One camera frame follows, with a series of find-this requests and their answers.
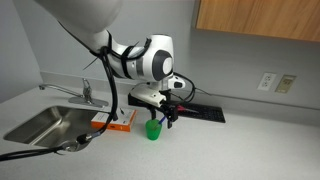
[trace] sink basin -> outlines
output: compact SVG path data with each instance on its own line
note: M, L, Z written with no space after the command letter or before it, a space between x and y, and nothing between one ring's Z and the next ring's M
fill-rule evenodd
M10 131L5 140L42 147L56 147L65 141L75 141L81 134L96 131L91 119L97 111L54 106L45 109Z

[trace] countertop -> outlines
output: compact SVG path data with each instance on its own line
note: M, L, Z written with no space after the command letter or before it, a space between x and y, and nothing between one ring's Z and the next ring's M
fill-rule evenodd
M108 93L93 94L110 101ZM70 97L34 88L0 104L0 154L39 148L3 137L48 107L95 109L70 104ZM119 101L128 107L125 95ZM63 156L1 162L0 179L320 179L319 126L224 109L225 124L180 117L150 141L144 129L150 114L136 109L132 132L108 130L82 151Z

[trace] wall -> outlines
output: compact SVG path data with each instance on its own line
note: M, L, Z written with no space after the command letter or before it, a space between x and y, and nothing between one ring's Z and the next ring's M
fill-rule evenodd
M0 103L42 82L39 66L11 0L0 1Z
M33 1L14 2L41 71L106 79L99 62L82 71L93 57L51 15ZM196 30L193 7L193 0L127 0L109 30L123 44L172 36L175 71L210 93L320 109L320 43ZM278 74L268 92L257 90L264 72ZM274 92L283 74L297 76L288 94Z

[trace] wooden cabinet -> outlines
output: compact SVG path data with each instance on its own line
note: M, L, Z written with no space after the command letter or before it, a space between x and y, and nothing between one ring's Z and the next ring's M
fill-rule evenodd
M320 42L320 0L201 0L196 28Z

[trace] green object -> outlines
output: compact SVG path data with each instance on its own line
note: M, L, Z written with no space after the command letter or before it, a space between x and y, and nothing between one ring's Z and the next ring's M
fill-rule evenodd
M157 140L161 132L162 124L159 124L158 119L149 120L146 122L146 131L148 139Z

